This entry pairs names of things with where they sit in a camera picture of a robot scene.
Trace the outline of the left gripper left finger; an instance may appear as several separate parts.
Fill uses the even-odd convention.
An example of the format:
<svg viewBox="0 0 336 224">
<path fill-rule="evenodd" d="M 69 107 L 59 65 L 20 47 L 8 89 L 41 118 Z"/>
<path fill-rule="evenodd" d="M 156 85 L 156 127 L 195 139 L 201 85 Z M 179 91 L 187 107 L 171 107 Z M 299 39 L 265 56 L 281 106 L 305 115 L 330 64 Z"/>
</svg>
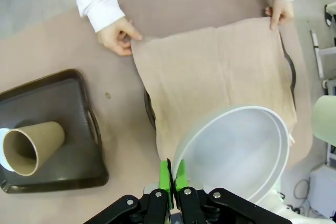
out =
<svg viewBox="0 0 336 224">
<path fill-rule="evenodd" d="M 169 159 L 160 162 L 159 182 L 144 188 L 141 198 L 124 195 L 86 223 L 170 223 L 173 177 Z"/>
</svg>

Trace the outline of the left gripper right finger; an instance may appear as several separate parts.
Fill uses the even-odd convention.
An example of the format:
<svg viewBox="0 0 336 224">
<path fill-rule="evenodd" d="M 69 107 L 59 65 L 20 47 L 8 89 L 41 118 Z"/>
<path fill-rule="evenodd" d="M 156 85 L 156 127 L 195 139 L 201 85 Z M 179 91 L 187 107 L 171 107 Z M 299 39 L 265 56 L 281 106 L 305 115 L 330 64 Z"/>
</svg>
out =
<svg viewBox="0 0 336 224">
<path fill-rule="evenodd" d="M 226 189 L 206 193 L 187 180 L 185 162 L 181 161 L 175 178 L 174 196 L 183 223 L 291 223 Z"/>
</svg>

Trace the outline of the person's right hand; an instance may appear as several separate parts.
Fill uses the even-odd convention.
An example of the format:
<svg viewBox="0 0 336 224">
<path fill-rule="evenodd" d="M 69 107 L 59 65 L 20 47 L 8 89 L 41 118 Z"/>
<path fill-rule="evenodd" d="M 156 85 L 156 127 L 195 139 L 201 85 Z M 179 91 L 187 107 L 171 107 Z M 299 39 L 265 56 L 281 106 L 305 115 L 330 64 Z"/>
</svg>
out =
<svg viewBox="0 0 336 224">
<path fill-rule="evenodd" d="M 131 21 L 122 17 L 97 32 L 98 41 L 105 48 L 118 56 L 132 55 L 131 42 L 127 38 L 140 41 L 142 35 L 136 30 Z"/>
</svg>

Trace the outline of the person's left hand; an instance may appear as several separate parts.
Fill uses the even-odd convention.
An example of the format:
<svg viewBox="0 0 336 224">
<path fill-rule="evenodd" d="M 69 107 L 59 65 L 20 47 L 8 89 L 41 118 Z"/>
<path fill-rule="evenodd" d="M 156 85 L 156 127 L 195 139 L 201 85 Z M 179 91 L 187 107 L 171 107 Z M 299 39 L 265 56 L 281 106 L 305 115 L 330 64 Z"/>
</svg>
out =
<svg viewBox="0 0 336 224">
<path fill-rule="evenodd" d="M 270 29 L 274 30 L 279 25 L 293 19 L 293 3 L 287 0 L 272 0 L 271 4 L 265 8 L 265 14 L 270 17 Z"/>
</svg>

